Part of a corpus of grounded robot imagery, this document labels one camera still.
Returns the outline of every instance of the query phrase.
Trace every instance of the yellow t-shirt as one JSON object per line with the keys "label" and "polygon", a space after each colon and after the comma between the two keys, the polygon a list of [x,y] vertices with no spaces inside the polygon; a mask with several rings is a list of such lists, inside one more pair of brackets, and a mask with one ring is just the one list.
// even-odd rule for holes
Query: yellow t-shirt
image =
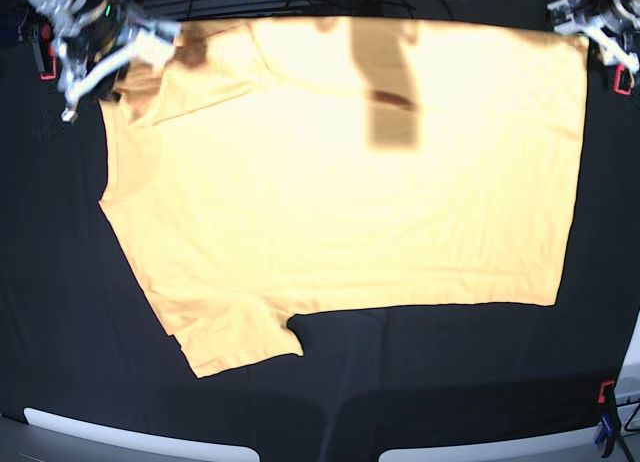
{"label": "yellow t-shirt", "polygon": [[294,314],[554,303],[586,42],[446,22],[185,25],[103,103],[100,202],[198,377],[302,355]]}

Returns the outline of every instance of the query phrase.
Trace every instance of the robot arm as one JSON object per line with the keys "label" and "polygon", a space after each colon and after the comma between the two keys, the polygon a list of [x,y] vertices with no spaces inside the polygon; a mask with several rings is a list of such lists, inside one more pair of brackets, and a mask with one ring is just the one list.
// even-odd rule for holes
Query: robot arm
{"label": "robot arm", "polygon": [[557,0],[547,6],[554,30],[596,42],[604,65],[640,70],[640,0]]}
{"label": "robot arm", "polygon": [[53,26],[52,48],[63,64],[65,122],[77,117],[79,100],[131,60],[162,67],[174,54],[180,24],[149,19],[127,0],[28,0]]}

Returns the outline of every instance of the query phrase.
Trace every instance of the black cloth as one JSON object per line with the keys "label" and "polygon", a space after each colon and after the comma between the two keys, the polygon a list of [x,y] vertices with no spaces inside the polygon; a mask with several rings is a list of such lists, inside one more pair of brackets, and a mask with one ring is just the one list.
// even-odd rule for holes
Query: black cloth
{"label": "black cloth", "polygon": [[[544,28],[545,2],[452,0],[451,8],[459,20]],[[97,104],[85,100],[78,122],[61,124],[63,98],[38,80],[32,57],[28,46],[0,52],[4,416],[24,420],[33,407],[245,445],[265,462],[368,462],[391,448],[597,423],[600,383],[617,376],[640,306],[640,118],[637,100],[613,94],[596,62],[556,305],[296,316],[289,326],[304,357],[196,379],[98,207],[107,165]]]}
{"label": "black cloth", "polygon": [[27,8],[26,0],[0,0],[0,45],[13,45],[20,32],[26,35]]}

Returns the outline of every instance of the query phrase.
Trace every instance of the red clip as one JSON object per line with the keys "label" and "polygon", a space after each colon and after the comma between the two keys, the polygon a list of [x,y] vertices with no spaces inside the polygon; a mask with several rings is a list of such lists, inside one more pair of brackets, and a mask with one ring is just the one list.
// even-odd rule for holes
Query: red clip
{"label": "red clip", "polygon": [[607,380],[600,384],[600,393],[598,394],[598,403],[604,404],[604,389],[609,386],[613,386],[615,384],[614,380]]}
{"label": "red clip", "polygon": [[631,78],[629,82],[628,89],[625,90],[620,88],[620,81],[622,80],[622,74],[625,70],[627,70],[627,68],[622,64],[618,64],[618,66],[616,67],[616,74],[613,78],[613,91],[616,94],[631,95],[631,89],[633,89],[633,78]]}
{"label": "red clip", "polygon": [[44,24],[40,29],[40,38],[46,42],[51,40],[51,26]]}
{"label": "red clip", "polygon": [[58,68],[56,66],[56,54],[53,53],[53,47],[49,44],[47,52],[49,53],[49,57],[51,57],[51,73],[50,74],[40,74],[40,80],[54,80],[58,77]]}

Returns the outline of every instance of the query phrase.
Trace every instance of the black table surface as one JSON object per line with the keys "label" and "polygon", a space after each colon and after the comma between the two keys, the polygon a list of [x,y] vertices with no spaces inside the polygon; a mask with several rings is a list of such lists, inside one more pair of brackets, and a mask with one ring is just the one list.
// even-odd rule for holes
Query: black table surface
{"label": "black table surface", "polygon": [[[530,29],[547,27],[546,2],[450,0],[458,20]],[[595,425],[600,383],[617,377],[640,307],[639,104],[613,94],[610,79],[591,60],[554,306],[295,316],[304,357],[197,379],[98,207],[107,163],[97,103],[64,126],[62,96],[38,79],[31,48],[0,49],[0,413],[24,420],[33,407],[244,445],[266,462],[365,462],[391,448]]]}

